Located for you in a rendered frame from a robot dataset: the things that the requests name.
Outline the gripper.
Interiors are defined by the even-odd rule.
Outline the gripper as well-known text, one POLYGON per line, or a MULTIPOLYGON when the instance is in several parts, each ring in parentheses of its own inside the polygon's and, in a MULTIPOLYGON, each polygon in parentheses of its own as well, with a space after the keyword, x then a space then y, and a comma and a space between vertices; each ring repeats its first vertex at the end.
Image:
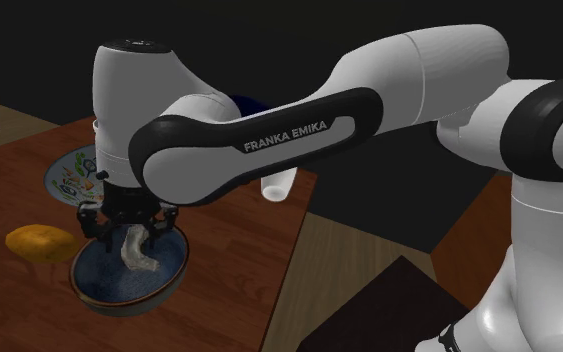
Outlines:
POLYGON ((104 244, 105 252, 112 252, 112 232, 114 224, 147 223, 149 246, 170 232, 179 214, 177 206, 161 204, 151 193, 140 187, 122 187, 110 182, 103 182, 104 199, 102 205, 92 201, 82 201, 76 211, 82 232, 87 239, 95 239, 104 244), (101 212, 109 220, 98 221, 101 212), (155 217, 161 210, 162 219, 155 217))

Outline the pale grey curved object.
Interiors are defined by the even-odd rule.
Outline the pale grey curved object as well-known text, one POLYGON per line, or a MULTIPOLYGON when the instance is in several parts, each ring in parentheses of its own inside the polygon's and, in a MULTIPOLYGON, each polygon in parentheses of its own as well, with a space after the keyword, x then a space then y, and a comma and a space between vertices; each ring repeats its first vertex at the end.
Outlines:
POLYGON ((143 225, 131 225, 127 229, 121 246, 121 259, 126 267, 132 271, 157 271, 160 264, 157 260, 146 256, 143 244, 149 238, 149 232, 143 225))

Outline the blue bowl with brown rim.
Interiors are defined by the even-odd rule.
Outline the blue bowl with brown rim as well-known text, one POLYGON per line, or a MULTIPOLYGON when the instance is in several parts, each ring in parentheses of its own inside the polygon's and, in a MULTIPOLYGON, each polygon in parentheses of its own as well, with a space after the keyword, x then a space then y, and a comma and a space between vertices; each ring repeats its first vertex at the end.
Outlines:
POLYGON ((69 274, 78 298, 96 313, 129 317, 153 310, 167 300, 181 284, 190 254, 189 242, 178 227, 161 235, 153 246, 141 252, 158 261, 159 268, 131 270, 121 258, 127 228, 112 232, 112 250, 95 239, 76 255, 69 274))

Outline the white patterned plate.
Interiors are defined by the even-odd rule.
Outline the white patterned plate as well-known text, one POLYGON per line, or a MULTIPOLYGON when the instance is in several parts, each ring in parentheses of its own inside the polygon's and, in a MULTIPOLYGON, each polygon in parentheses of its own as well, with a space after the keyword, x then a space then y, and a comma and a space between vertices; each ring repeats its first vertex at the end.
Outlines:
POLYGON ((97 171, 95 145, 90 144, 58 158, 45 172, 44 186, 53 198, 67 205, 101 203, 104 190, 97 171))

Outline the yellow potato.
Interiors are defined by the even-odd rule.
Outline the yellow potato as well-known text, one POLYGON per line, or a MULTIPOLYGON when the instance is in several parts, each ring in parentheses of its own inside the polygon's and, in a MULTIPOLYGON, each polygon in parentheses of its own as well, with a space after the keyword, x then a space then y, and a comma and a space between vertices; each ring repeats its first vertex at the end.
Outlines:
POLYGON ((79 250, 78 239, 57 227, 32 224, 6 235, 5 245, 16 255, 32 263, 58 263, 73 257, 79 250))

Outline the brown wooden table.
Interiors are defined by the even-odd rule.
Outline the brown wooden table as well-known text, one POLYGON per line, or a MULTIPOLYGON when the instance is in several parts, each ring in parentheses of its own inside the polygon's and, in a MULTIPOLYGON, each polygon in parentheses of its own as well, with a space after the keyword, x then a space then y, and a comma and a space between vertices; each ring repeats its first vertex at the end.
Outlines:
POLYGON ((301 171, 280 203, 252 182, 217 202, 181 210, 190 244, 185 277, 156 309, 113 318, 73 293, 65 263, 14 255, 6 235, 27 224, 80 233, 72 206, 43 184, 61 155, 94 139, 83 119, 0 146, 0 352, 259 352, 316 177, 301 171))

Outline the white cup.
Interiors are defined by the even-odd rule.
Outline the white cup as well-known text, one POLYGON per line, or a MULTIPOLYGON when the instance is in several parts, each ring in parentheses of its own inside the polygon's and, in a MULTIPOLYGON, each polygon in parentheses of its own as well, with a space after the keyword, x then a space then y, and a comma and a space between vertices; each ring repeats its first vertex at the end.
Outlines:
POLYGON ((271 202, 284 201, 294 183, 297 173, 296 168, 271 174, 261 178, 261 194, 271 202))

